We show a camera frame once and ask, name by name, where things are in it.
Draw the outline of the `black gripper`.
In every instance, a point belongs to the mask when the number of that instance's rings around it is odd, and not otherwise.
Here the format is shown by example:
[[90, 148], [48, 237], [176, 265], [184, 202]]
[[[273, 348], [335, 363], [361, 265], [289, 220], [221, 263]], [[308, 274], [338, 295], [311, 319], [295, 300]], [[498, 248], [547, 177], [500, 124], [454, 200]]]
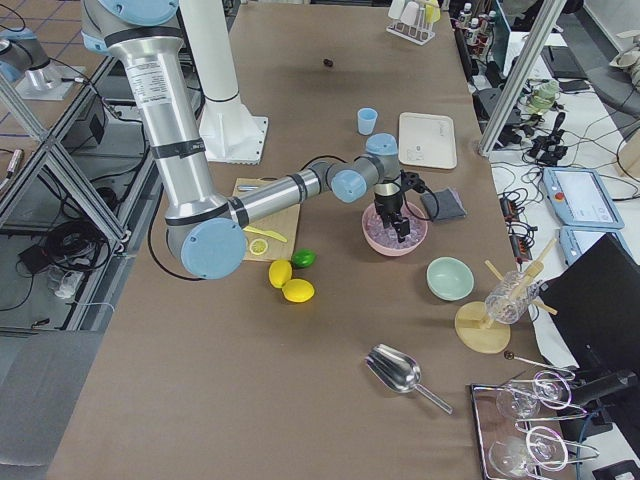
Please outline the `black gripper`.
[[391, 183], [374, 186], [374, 206], [384, 229], [394, 227], [397, 242], [402, 244], [410, 234], [410, 222], [401, 213], [403, 199], [400, 187]]

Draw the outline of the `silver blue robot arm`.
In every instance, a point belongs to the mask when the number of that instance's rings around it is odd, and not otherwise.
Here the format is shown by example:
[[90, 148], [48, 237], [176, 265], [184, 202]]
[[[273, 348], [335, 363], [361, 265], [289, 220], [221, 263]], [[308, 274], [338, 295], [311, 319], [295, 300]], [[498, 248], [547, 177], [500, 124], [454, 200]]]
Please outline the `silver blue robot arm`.
[[216, 191], [213, 157], [264, 136], [239, 96], [220, 2], [85, 1], [82, 34], [125, 69], [169, 200], [167, 244], [192, 275], [229, 275], [244, 258], [247, 225], [324, 192], [345, 203], [373, 192], [383, 225], [399, 240], [409, 234], [406, 176], [393, 153], [351, 163], [322, 156], [246, 194]]

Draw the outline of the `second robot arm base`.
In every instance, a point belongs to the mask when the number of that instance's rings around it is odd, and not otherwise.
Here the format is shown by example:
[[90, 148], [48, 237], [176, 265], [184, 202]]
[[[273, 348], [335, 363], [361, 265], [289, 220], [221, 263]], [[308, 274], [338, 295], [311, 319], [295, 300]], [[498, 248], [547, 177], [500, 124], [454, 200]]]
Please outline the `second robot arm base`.
[[1, 31], [1, 75], [22, 99], [62, 101], [71, 90], [73, 74], [56, 66], [28, 28]]

